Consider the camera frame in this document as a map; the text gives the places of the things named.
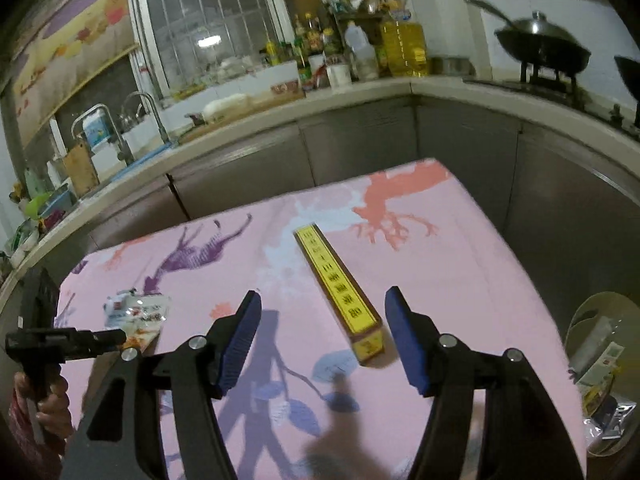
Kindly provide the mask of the person left hand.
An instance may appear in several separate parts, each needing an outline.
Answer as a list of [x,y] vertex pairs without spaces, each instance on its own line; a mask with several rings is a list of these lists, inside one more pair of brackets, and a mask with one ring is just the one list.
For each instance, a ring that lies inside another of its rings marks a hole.
[[70,399],[67,395],[68,383],[61,375],[56,376],[50,382],[48,394],[36,403],[34,416],[29,415],[28,402],[34,396],[27,376],[23,372],[14,375],[14,393],[20,411],[29,419],[36,420],[38,425],[62,440],[68,439],[74,433],[72,415],[68,407]]

